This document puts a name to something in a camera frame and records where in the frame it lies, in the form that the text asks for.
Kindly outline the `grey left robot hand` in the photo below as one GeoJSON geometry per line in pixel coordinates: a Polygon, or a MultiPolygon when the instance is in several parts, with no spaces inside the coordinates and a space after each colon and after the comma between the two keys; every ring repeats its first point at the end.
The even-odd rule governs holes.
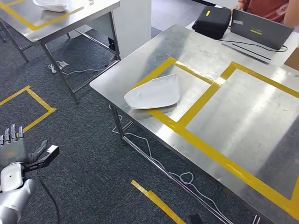
{"type": "Polygon", "coordinates": [[[12,163],[32,164],[36,162],[47,148],[48,141],[43,141],[39,148],[30,152],[26,147],[23,127],[16,131],[15,124],[5,129],[0,137],[0,167],[5,168],[12,163]]]}

